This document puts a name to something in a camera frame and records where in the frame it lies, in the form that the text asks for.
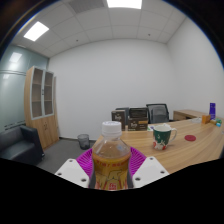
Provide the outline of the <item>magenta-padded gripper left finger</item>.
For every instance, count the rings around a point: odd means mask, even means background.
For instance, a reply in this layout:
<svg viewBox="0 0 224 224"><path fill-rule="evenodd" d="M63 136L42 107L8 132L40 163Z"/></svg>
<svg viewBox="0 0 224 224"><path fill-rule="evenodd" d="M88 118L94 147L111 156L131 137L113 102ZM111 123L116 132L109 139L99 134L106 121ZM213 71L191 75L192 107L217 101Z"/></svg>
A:
<svg viewBox="0 0 224 224"><path fill-rule="evenodd" d="M92 150L88 149L76 159L68 159L55 173L80 187L95 187L96 177L92 161Z"/></svg>

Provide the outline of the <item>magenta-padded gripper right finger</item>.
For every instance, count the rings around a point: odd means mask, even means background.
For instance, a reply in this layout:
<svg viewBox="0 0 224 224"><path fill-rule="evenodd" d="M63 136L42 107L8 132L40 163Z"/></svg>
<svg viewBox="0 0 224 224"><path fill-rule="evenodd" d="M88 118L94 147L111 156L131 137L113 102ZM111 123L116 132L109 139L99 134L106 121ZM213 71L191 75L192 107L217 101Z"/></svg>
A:
<svg viewBox="0 0 224 224"><path fill-rule="evenodd" d="M168 171L154 157L146 157L135 148L131 148L128 170L128 188L140 188L165 176Z"/></svg>

